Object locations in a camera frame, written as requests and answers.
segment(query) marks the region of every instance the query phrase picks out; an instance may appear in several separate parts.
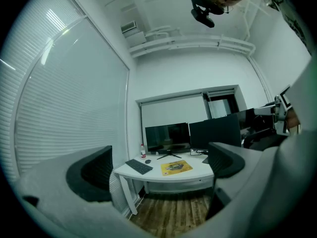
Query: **keyboard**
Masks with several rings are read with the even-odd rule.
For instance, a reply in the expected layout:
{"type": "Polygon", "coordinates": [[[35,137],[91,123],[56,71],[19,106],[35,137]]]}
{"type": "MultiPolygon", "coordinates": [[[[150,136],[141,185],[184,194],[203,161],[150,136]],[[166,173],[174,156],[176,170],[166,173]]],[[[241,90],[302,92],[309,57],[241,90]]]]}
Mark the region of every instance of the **keyboard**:
{"type": "Polygon", "coordinates": [[[130,167],[132,167],[135,171],[139,172],[140,174],[144,175],[145,173],[147,173],[148,171],[151,171],[153,168],[145,165],[139,161],[136,160],[129,160],[126,162],[127,165],[129,165],[130,167]]]}

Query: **cable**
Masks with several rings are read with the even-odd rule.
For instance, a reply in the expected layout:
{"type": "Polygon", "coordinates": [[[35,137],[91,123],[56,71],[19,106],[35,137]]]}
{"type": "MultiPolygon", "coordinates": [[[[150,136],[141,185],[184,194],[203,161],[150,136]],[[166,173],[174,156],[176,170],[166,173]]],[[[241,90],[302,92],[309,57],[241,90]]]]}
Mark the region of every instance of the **cable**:
{"type": "Polygon", "coordinates": [[[199,150],[196,150],[195,151],[197,154],[192,154],[192,152],[190,152],[190,156],[200,156],[200,155],[204,155],[204,154],[207,154],[208,152],[206,151],[199,151],[199,150]]]}
{"type": "Polygon", "coordinates": [[[138,208],[138,206],[141,204],[141,202],[142,202],[142,200],[143,200],[144,196],[142,197],[142,199],[141,199],[140,203],[137,205],[137,207],[136,207],[136,208],[138,208]]]}

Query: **bottle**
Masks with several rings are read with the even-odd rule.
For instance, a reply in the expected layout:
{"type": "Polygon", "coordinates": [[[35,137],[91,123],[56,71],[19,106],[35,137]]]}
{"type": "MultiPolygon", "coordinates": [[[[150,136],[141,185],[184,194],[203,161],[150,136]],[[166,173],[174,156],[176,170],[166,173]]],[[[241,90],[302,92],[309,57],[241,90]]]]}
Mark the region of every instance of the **bottle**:
{"type": "Polygon", "coordinates": [[[140,151],[141,151],[141,158],[145,158],[145,157],[146,157],[146,155],[145,155],[145,148],[144,148],[144,144],[141,144],[140,151]]]}

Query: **air conditioner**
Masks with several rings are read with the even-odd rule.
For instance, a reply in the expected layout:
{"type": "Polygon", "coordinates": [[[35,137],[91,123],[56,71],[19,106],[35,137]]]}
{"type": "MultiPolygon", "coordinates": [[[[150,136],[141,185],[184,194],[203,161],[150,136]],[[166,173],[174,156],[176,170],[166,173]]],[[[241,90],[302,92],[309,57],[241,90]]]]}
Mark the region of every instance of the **air conditioner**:
{"type": "Polygon", "coordinates": [[[123,33],[123,36],[127,38],[131,35],[138,33],[139,29],[137,27],[137,23],[135,21],[132,21],[128,24],[121,26],[121,31],[123,33]]]}
{"type": "Polygon", "coordinates": [[[130,47],[147,42],[144,32],[140,32],[135,21],[121,26],[121,31],[130,47]]]}

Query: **monitor screen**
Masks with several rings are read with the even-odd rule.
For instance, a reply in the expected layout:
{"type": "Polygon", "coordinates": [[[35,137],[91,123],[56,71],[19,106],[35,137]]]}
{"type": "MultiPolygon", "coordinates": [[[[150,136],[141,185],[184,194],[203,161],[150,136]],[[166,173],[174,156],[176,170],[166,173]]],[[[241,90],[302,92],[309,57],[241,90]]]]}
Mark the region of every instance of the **monitor screen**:
{"type": "Polygon", "coordinates": [[[242,138],[253,133],[273,128],[273,116],[257,116],[254,109],[237,112],[242,138]]]}
{"type": "Polygon", "coordinates": [[[238,117],[233,114],[222,118],[189,124],[191,145],[196,150],[208,150],[209,142],[241,147],[238,117]]]}
{"type": "Polygon", "coordinates": [[[148,151],[190,149],[187,123],[145,128],[148,151]]]}

